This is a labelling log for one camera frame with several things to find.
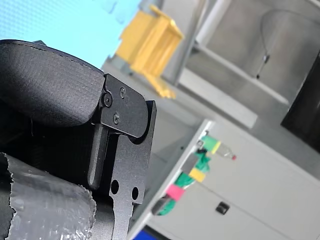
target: white cabinet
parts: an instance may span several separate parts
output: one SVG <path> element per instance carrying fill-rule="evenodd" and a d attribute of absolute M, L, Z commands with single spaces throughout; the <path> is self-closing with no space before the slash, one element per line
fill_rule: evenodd
<path fill-rule="evenodd" d="M 240 128 L 217 121 L 209 134 L 236 161 L 214 155 L 202 183 L 148 225 L 172 240 L 317 240 L 320 182 Z M 215 211 L 223 201 L 226 215 Z"/>
<path fill-rule="evenodd" d="M 195 183 L 168 215 L 155 216 L 148 225 L 171 240 L 286 240 L 278 232 L 231 205 L 216 212 L 222 200 Z"/>
<path fill-rule="evenodd" d="M 237 160 L 215 156 L 203 185 L 290 239 L 319 237 L 317 179 L 235 127 L 217 123 L 210 135 L 230 146 Z"/>

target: gray tape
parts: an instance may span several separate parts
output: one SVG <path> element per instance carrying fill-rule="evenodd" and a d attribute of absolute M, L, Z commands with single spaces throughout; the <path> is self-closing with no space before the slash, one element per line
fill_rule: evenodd
<path fill-rule="evenodd" d="M 88 240 L 96 202 L 82 186 L 6 155 L 15 210 L 6 240 Z"/>

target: yellow crate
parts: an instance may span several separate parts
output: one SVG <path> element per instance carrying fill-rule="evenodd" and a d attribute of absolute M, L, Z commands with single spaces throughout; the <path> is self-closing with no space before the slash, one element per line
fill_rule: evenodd
<path fill-rule="evenodd" d="M 116 54 L 144 75 L 160 96 L 174 98 L 160 76 L 184 36 L 169 16 L 154 5 L 150 8 L 156 16 L 139 11 L 124 29 Z"/>

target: pink tag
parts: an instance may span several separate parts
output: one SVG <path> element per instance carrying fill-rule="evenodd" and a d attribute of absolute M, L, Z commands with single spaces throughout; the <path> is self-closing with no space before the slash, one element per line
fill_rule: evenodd
<path fill-rule="evenodd" d="M 174 184 L 171 184 L 171 186 L 169 186 L 169 188 L 166 190 L 166 194 L 176 202 L 179 201 L 184 193 L 185 190 L 183 188 L 178 187 Z"/>

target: black foam pad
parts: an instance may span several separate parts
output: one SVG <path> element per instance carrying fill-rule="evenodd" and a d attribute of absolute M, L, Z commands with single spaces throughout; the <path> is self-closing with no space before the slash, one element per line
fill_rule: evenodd
<path fill-rule="evenodd" d="M 98 104 L 103 75 L 87 62 L 53 48 L 0 40 L 0 99 L 47 126 L 87 122 Z"/>

